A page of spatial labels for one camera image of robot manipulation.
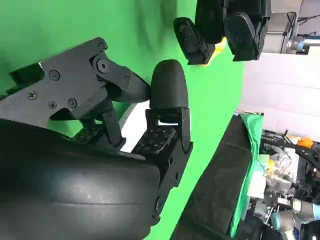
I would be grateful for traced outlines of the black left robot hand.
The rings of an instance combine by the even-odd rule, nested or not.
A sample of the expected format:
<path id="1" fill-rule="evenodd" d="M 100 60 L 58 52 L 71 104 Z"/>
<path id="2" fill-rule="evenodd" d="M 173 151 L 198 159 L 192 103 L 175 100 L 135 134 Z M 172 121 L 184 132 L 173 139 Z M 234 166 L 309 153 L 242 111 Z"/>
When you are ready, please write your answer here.
<path id="1" fill-rule="evenodd" d="M 233 61 L 246 62 L 259 59 L 271 14 L 269 0 L 199 0 L 195 21 L 175 18 L 173 29 L 189 65 L 207 65 L 223 38 Z"/>

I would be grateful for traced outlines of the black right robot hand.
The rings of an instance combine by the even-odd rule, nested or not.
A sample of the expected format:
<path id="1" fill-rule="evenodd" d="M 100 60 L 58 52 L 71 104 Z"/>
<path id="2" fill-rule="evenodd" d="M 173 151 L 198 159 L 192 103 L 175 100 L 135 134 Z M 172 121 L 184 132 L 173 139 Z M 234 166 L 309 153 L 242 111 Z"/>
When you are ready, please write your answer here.
<path id="1" fill-rule="evenodd" d="M 3 240 L 141 240 L 193 150 L 175 59 L 146 83 L 94 38 L 10 73 L 0 99 Z"/>

